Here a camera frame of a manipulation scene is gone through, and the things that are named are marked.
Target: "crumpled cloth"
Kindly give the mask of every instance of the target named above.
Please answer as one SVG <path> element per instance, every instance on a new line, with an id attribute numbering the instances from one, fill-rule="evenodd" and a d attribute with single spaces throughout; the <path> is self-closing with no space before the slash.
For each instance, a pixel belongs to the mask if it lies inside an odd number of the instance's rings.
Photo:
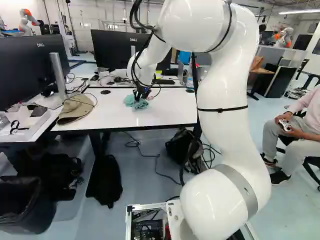
<path id="1" fill-rule="evenodd" d="M 126 96 L 123 102 L 127 107 L 132 107 L 133 111 L 137 109 L 145 109 L 149 105 L 148 101 L 142 98 L 140 98 L 139 101 L 136 101 L 133 94 L 129 94 L 128 96 Z"/>

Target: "white controller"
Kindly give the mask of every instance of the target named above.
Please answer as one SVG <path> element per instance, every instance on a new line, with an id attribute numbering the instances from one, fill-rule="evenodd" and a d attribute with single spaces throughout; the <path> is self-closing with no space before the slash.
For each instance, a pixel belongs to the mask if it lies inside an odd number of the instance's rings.
<path id="1" fill-rule="evenodd" d="M 278 124 L 283 129 L 283 131 L 285 131 L 285 132 L 291 132 L 292 131 L 290 129 L 291 125 L 284 118 L 279 119 L 279 123 Z"/>

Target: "black bag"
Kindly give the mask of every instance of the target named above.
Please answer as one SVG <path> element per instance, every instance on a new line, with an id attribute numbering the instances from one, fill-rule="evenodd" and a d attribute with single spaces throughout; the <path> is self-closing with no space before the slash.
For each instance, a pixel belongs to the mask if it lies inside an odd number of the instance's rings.
<path id="1" fill-rule="evenodd" d="M 52 201 L 71 201 L 75 197 L 77 184 L 83 183 L 80 177 L 82 172 L 79 158 L 45 153 L 39 161 L 34 161 L 26 175 L 40 177 Z"/>
<path id="2" fill-rule="evenodd" d="M 85 196 L 94 197 L 102 206 L 109 209 L 120 199 L 123 192 L 121 173 L 116 158 L 106 155 L 95 161 Z"/>
<path id="3" fill-rule="evenodd" d="M 191 149 L 191 142 L 195 141 L 193 149 Z M 197 139 L 194 133 L 185 128 L 181 128 L 174 135 L 174 137 L 165 143 L 165 149 L 167 155 L 179 166 L 189 161 L 191 172 L 200 173 L 198 167 L 201 154 L 203 153 L 203 145 L 199 139 Z"/>
<path id="4" fill-rule="evenodd" d="M 0 231 L 41 234 L 49 228 L 55 204 L 38 177 L 0 177 Z"/>

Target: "ceiling light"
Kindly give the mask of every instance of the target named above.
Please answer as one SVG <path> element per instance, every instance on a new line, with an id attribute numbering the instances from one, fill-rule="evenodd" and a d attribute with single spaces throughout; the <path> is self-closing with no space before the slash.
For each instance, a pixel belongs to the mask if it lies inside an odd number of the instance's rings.
<path id="1" fill-rule="evenodd" d="M 320 8 L 318 8 L 318 9 L 305 9 L 305 10 L 279 12 L 280 15 L 287 15 L 287 14 L 313 14 L 313 13 L 320 13 Z"/>

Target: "black shoe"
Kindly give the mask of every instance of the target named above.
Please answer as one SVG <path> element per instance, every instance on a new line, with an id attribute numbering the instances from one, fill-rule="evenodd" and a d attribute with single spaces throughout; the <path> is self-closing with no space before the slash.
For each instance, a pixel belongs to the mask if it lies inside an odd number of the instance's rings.
<path id="1" fill-rule="evenodd" d="M 280 170 L 270 174 L 270 178 L 272 185 L 279 185 L 288 181 L 291 178 L 291 175 L 287 176 L 282 170 Z"/>
<path id="2" fill-rule="evenodd" d="M 265 154 L 264 153 L 261 153 L 260 156 L 263 159 L 264 164 L 269 166 L 269 167 L 275 167 L 277 162 L 278 162 L 277 159 L 273 159 L 273 161 L 269 161 L 268 159 L 265 158 Z"/>

